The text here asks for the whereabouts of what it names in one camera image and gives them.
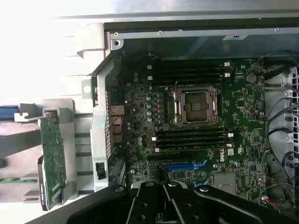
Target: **blue pcie slot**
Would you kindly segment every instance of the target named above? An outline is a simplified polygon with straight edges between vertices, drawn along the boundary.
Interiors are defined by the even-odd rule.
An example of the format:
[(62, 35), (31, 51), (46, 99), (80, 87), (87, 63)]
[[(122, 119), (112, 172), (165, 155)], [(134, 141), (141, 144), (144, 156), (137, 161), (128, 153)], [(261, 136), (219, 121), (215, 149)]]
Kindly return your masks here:
[(206, 164), (207, 160), (204, 160), (203, 163), (184, 163), (184, 164), (167, 164), (165, 167), (169, 171), (176, 171), (176, 170), (197, 170), (200, 167)]

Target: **green expansion card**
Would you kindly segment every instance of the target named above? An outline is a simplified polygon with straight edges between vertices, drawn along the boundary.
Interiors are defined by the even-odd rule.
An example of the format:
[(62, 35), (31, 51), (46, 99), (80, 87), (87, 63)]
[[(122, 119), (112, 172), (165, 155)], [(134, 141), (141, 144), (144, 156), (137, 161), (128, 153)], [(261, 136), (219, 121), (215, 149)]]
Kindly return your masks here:
[(0, 178), (0, 184), (26, 184), (26, 183), (37, 183), (37, 180), (22, 180), (20, 177), (12, 178)]
[(43, 210), (50, 210), (61, 200), (66, 185), (64, 146), (57, 111), (45, 113), (40, 119), (43, 156), (38, 160), (38, 174)]

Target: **motherboard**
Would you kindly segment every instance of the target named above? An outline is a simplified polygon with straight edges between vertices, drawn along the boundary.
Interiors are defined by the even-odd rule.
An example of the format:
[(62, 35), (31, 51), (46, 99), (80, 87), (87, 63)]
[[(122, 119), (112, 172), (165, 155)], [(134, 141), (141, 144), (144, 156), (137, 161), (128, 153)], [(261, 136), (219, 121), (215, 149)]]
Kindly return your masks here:
[(109, 87), (113, 156), (128, 187), (208, 184), (260, 203), (265, 189), (263, 68), (251, 59), (123, 62)]

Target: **capacitor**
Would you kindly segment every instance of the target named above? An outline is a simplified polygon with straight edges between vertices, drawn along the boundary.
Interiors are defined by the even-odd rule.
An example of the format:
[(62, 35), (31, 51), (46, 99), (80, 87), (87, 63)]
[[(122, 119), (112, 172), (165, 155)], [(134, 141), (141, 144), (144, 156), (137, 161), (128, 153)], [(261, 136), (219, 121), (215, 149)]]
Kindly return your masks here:
[(235, 162), (235, 167), (237, 167), (237, 168), (239, 168), (239, 167), (241, 167), (241, 163), (239, 163), (239, 162)]

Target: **green circuit board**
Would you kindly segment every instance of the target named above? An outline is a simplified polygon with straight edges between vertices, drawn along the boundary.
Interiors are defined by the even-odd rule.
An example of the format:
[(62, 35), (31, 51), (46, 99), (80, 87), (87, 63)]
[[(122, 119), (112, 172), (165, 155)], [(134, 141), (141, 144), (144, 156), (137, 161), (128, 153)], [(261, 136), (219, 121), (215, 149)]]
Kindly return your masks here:
[[(126, 102), (122, 125), (123, 144), (121, 149), (116, 151), (126, 153), (127, 186), (140, 180), (157, 181), (156, 173), (159, 167), (204, 163), (197, 169), (170, 169), (168, 176), (170, 180), (184, 182), (190, 188), (198, 184), (209, 184), (218, 188), (227, 185), (223, 190), (259, 203), (260, 191), (265, 187), (265, 176), (262, 172), (265, 164), (260, 163), (265, 148), (265, 89), (261, 73), (263, 68), (250, 59), (218, 60), (212, 64), (223, 65), (226, 62), (229, 62), (229, 66), (220, 68), (225, 72), (229, 70), (226, 78), (220, 77), (213, 82), (211, 78), (203, 76), (208, 83), (204, 86), (212, 86), (218, 91), (218, 122), (211, 126), (192, 127), (179, 127), (171, 123), (175, 117), (171, 91), (203, 86), (196, 84), (197, 79), (194, 76), (189, 78), (185, 75), (184, 80), (188, 79), (190, 83), (180, 83), (173, 78), (180, 72), (176, 65), (168, 71), (165, 78), (160, 78), (160, 71), (165, 69), (163, 64), (146, 62), (141, 63), (139, 68), (130, 64), (123, 66), (125, 69), (117, 80), (118, 86), (112, 87), (111, 91), (114, 92), (114, 105)], [(182, 136), (177, 134), (175, 136), (178, 139), (173, 139), (171, 147), (157, 150), (157, 141), (152, 139), (158, 136), (159, 132), (189, 131), (190, 135), (196, 135), (207, 129), (207, 133), (212, 136), (205, 138), (211, 141), (215, 128), (231, 135), (231, 138), (225, 139), (230, 141), (225, 147), (223, 142), (194, 146), (192, 142), (195, 137), (187, 137), (190, 138), (189, 143), (186, 138), (180, 141)]]
[(26, 184), (37, 183), (37, 180), (22, 180), (20, 177), (0, 178), (0, 184)]
[(40, 119), (43, 168), (39, 175), (43, 176), (43, 181), (40, 182), (43, 186), (42, 191), (45, 192), (45, 201), (42, 200), (43, 210), (50, 210), (66, 185), (66, 170), (57, 112), (50, 111), (45, 114), (47, 117)]

